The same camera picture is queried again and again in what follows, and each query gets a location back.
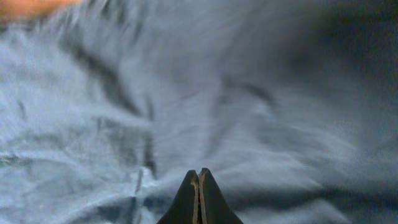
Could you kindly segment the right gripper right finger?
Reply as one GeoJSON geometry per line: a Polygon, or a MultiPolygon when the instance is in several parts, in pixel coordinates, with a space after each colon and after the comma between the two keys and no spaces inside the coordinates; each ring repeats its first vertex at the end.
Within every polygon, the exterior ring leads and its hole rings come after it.
{"type": "Polygon", "coordinates": [[[202,168],[200,172],[199,193],[202,224],[243,224],[229,208],[208,168],[202,168]]]}

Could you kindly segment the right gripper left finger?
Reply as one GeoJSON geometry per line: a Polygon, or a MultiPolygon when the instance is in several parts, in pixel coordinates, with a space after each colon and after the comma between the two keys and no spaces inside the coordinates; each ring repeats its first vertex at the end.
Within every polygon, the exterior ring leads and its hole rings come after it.
{"type": "Polygon", "coordinates": [[[174,200],[157,224],[198,224],[199,183],[195,170],[184,177],[174,200]]]}

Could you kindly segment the navy blue shorts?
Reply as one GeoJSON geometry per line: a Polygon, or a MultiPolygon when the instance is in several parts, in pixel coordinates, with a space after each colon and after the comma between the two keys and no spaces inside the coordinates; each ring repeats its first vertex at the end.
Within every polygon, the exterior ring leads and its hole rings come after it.
{"type": "Polygon", "coordinates": [[[1,222],[397,222],[396,1],[85,1],[1,25],[1,222]]]}

